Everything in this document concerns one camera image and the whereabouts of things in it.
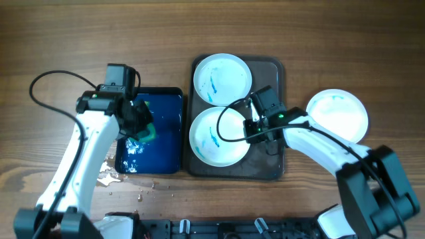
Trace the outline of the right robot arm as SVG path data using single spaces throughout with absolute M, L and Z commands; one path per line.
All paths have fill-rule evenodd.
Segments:
M 320 214 L 318 225 L 327 238 L 393 237 L 406 220 L 420 212 L 420 203 L 396 153 L 382 145 L 371 149 L 321 127 L 305 112 L 277 113 L 244 122 L 248 143 L 282 140 L 333 174 L 341 204 Z

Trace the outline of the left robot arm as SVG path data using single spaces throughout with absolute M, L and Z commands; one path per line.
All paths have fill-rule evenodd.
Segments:
M 90 220 L 92 195 L 111 144 L 120 136 L 138 141 L 154 132 L 145 102 L 80 100 L 70 143 L 53 180 L 33 209 L 15 216 L 18 238 L 135 238 L 138 215 L 113 213 Z

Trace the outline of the green sponge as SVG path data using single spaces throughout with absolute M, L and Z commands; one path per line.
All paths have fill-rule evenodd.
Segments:
M 156 130 L 153 123 L 149 123 L 146 128 L 135 135 L 128 137 L 130 141 L 147 143 L 156 138 Z

